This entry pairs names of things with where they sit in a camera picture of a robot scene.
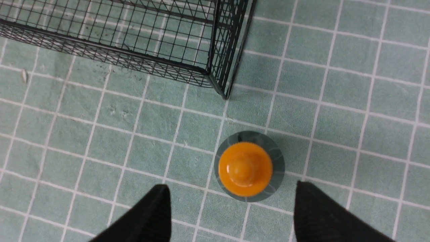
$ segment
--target black wire basket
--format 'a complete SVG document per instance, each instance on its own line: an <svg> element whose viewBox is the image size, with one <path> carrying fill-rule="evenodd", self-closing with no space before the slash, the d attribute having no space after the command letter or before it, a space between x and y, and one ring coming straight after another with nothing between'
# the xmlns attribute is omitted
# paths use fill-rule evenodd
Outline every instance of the black wire basket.
<svg viewBox="0 0 430 242"><path fill-rule="evenodd" d="M231 93L256 0L1 0L0 36Z"/></svg>

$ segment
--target white grout line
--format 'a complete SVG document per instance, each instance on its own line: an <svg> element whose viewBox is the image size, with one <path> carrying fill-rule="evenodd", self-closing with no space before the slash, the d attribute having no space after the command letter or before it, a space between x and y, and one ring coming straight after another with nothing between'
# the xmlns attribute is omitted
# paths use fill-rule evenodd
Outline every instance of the white grout line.
<svg viewBox="0 0 430 242"><path fill-rule="evenodd" d="M389 10L390 10L389 5L387 5L386 8L385 8L384 19L382 21L381 33L379 35L379 43L378 43L378 48L376 50L375 62L373 64L372 79L370 81L369 93L368 93L368 96L367 96L366 112L365 112L363 124L362 124L362 127L361 127L361 131L360 131L360 138L359 138L359 142L358 142L358 151L357 151L356 158L355 158L354 170L353 170L353 175L352 175L352 179L351 179L351 190L350 190L350 192L348 194L348 200L347 200L346 209L349 209L349 207L351 205L351 200L352 200L352 195L353 195L352 188L354 188L355 179L357 177L357 169L358 169L358 163L359 163L359 159L360 159L361 147L362 147L362 144L363 144L364 131L366 129L367 120L369 118L370 104L372 102L373 86L375 84L376 71L378 70L378 62L379 62L379 57L380 57L380 54L381 54L382 39L384 38L385 26L387 25L387 18L388 18L388 12L389 12Z"/></svg>

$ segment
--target tile floor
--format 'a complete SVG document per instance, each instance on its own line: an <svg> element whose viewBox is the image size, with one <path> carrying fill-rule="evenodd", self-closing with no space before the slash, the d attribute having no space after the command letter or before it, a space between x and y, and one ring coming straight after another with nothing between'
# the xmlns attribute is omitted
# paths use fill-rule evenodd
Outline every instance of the tile floor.
<svg viewBox="0 0 430 242"><path fill-rule="evenodd" d="M428 0L260 0L227 102L0 38L0 241L87 241L156 183L172 191L172 241L295 241L307 180L396 241L428 242L429 38ZM286 158L260 203L212 174L241 130Z"/></svg>

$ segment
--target orange cap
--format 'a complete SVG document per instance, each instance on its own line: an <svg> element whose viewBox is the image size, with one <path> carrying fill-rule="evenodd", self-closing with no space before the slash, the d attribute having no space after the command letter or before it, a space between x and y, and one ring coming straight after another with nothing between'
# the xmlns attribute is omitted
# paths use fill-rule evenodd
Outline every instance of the orange cap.
<svg viewBox="0 0 430 242"><path fill-rule="evenodd" d="M228 147L218 164L219 178L225 188L241 197L261 193L273 173L270 156L260 146L239 142Z"/></svg>

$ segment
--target green tile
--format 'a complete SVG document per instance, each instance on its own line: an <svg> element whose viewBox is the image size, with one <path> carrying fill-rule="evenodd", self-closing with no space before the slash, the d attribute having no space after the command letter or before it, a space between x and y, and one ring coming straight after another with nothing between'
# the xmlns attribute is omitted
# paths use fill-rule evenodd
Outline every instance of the green tile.
<svg viewBox="0 0 430 242"><path fill-rule="evenodd" d="M65 79L72 59L73 56L70 54L41 48L35 72Z"/></svg>
<svg viewBox="0 0 430 242"><path fill-rule="evenodd" d="M64 224L73 193L39 184L31 207L31 215Z"/></svg>
<svg viewBox="0 0 430 242"><path fill-rule="evenodd" d="M370 111L415 120L419 87L375 80Z"/></svg>
<svg viewBox="0 0 430 242"><path fill-rule="evenodd" d="M272 94L236 87L228 103L227 117L264 126L271 100Z"/></svg>
<svg viewBox="0 0 430 242"><path fill-rule="evenodd" d="M246 49L274 56L282 56L288 25L253 19L246 41Z"/></svg>
<svg viewBox="0 0 430 242"><path fill-rule="evenodd" d="M24 216L5 210L0 210L0 240L16 242L21 233Z"/></svg>
<svg viewBox="0 0 430 242"><path fill-rule="evenodd" d="M280 133L268 132L284 156L285 170L302 174L306 161L309 141Z"/></svg>
<svg viewBox="0 0 430 242"><path fill-rule="evenodd" d="M37 55L37 47L14 40L8 40L2 65L32 71Z"/></svg>
<svg viewBox="0 0 430 242"><path fill-rule="evenodd" d="M113 65L106 89L142 97L148 75Z"/></svg>
<svg viewBox="0 0 430 242"><path fill-rule="evenodd" d="M170 149L170 144L135 136L127 167L164 176Z"/></svg>
<svg viewBox="0 0 430 242"><path fill-rule="evenodd" d="M176 142L213 151L215 148L221 119L184 112L182 114Z"/></svg>
<svg viewBox="0 0 430 242"><path fill-rule="evenodd" d="M0 68L0 75L2 76L0 98L22 102L27 85L22 80L21 72Z"/></svg>
<svg viewBox="0 0 430 242"><path fill-rule="evenodd" d="M283 241L290 236L293 216L251 205L244 239L256 242Z"/></svg>
<svg viewBox="0 0 430 242"><path fill-rule="evenodd" d="M286 57L326 64L332 38L332 33L293 26Z"/></svg>
<svg viewBox="0 0 430 242"><path fill-rule="evenodd" d="M100 91L67 85L59 113L93 121L100 96Z"/></svg>
<svg viewBox="0 0 430 242"><path fill-rule="evenodd" d="M371 78L330 70L324 88L324 102L365 110Z"/></svg>
<svg viewBox="0 0 430 242"><path fill-rule="evenodd" d="M19 110L17 105L0 102L0 133L13 134Z"/></svg>
<svg viewBox="0 0 430 242"><path fill-rule="evenodd" d="M430 211L402 205L396 240L402 242L429 241Z"/></svg>
<svg viewBox="0 0 430 242"><path fill-rule="evenodd" d="M429 180L430 169L410 165L404 200L430 206L430 187L425 185Z"/></svg>
<svg viewBox="0 0 430 242"><path fill-rule="evenodd" d="M44 144L51 127L52 118L52 114L23 108L16 130L16 137Z"/></svg>
<svg viewBox="0 0 430 242"><path fill-rule="evenodd" d="M425 50L382 44L376 75L421 83Z"/></svg>
<svg viewBox="0 0 430 242"><path fill-rule="evenodd" d="M379 38L384 15L384 6L344 1L338 31Z"/></svg>
<svg viewBox="0 0 430 242"><path fill-rule="evenodd" d="M205 187L212 155L175 146L167 177Z"/></svg>
<svg viewBox="0 0 430 242"><path fill-rule="evenodd" d="M69 81L102 88L108 73L108 64L76 57Z"/></svg>
<svg viewBox="0 0 430 242"><path fill-rule="evenodd" d="M258 1L254 16L289 22L294 0Z"/></svg>
<svg viewBox="0 0 430 242"><path fill-rule="evenodd" d="M35 183L7 173L0 183L0 205L27 212Z"/></svg>
<svg viewBox="0 0 430 242"><path fill-rule="evenodd" d="M358 147L364 114L321 106L316 122L315 138Z"/></svg>
<svg viewBox="0 0 430 242"><path fill-rule="evenodd" d="M29 218L22 235L22 242L60 241L62 234L61 227Z"/></svg>
<svg viewBox="0 0 430 242"><path fill-rule="evenodd" d="M111 204L76 195L69 226L98 234L106 228L111 208Z"/></svg>
<svg viewBox="0 0 430 242"><path fill-rule="evenodd" d="M245 213L246 203L233 198L208 193L203 207L200 226L230 236L239 237Z"/></svg>
<svg viewBox="0 0 430 242"><path fill-rule="evenodd" d="M90 124L57 117L49 139L49 146L83 155L90 132Z"/></svg>
<svg viewBox="0 0 430 242"><path fill-rule="evenodd" d="M273 103L269 127L310 136L315 111L315 103L277 96Z"/></svg>
<svg viewBox="0 0 430 242"><path fill-rule="evenodd" d="M88 156L113 164L124 164L131 135L95 127Z"/></svg>
<svg viewBox="0 0 430 242"><path fill-rule="evenodd" d="M319 99L325 69L285 61L279 78L278 92Z"/></svg>
<svg viewBox="0 0 430 242"><path fill-rule="evenodd" d="M120 175L121 169L119 168L93 161L86 161L78 191L113 200Z"/></svg>
<svg viewBox="0 0 430 242"><path fill-rule="evenodd" d="M398 205L394 201L354 192L349 211L381 233L391 237Z"/></svg>
<svg viewBox="0 0 430 242"><path fill-rule="evenodd" d="M279 64L278 59L243 53L235 83L272 91L275 88Z"/></svg>
<svg viewBox="0 0 430 242"><path fill-rule="evenodd" d="M414 145L412 147L411 161L421 164L430 165L430 149L428 149L428 139L430 137L430 129L417 127L415 133Z"/></svg>
<svg viewBox="0 0 430 242"><path fill-rule="evenodd" d="M154 185L161 183L161 181L158 178L125 171L118 192L117 202L134 206Z"/></svg>
<svg viewBox="0 0 430 242"><path fill-rule="evenodd" d="M361 154L355 187L393 198L400 197L405 164Z"/></svg>
<svg viewBox="0 0 430 242"><path fill-rule="evenodd" d="M15 140L6 169L20 175L37 178L43 149Z"/></svg>
<svg viewBox="0 0 430 242"><path fill-rule="evenodd" d="M138 133L173 140L181 111L152 103L143 103Z"/></svg>
<svg viewBox="0 0 430 242"><path fill-rule="evenodd" d="M82 159L60 152L48 150L41 180L69 189L74 189L78 179Z"/></svg>
<svg viewBox="0 0 430 242"><path fill-rule="evenodd" d="M421 97L419 121L426 124L430 124L430 90L429 89L423 89L423 96Z"/></svg>
<svg viewBox="0 0 430 242"><path fill-rule="evenodd" d="M196 224L204 191L171 182L166 184L171 192L172 218Z"/></svg>
<svg viewBox="0 0 430 242"><path fill-rule="evenodd" d="M313 143L307 175L349 186L354 171L355 157L355 151Z"/></svg>
<svg viewBox="0 0 430 242"><path fill-rule="evenodd" d="M330 65L371 74L377 48L377 41L337 35Z"/></svg>
<svg viewBox="0 0 430 242"><path fill-rule="evenodd" d="M388 12L384 39L427 47L430 15L391 8Z"/></svg>
<svg viewBox="0 0 430 242"><path fill-rule="evenodd" d="M222 116L225 101L212 88L189 86L185 108Z"/></svg>
<svg viewBox="0 0 430 242"><path fill-rule="evenodd" d="M33 76L25 104L55 112L63 82Z"/></svg>
<svg viewBox="0 0 430 242"><path fill-rule="evenodd" d="M299 0L294 23L334 29L340 0Z"/></svg>
<svg viewBox="0 0 430 242"><path fill-rule="evenodd" d="M412 125L369 116L362 149L406 159Z"/></svg>

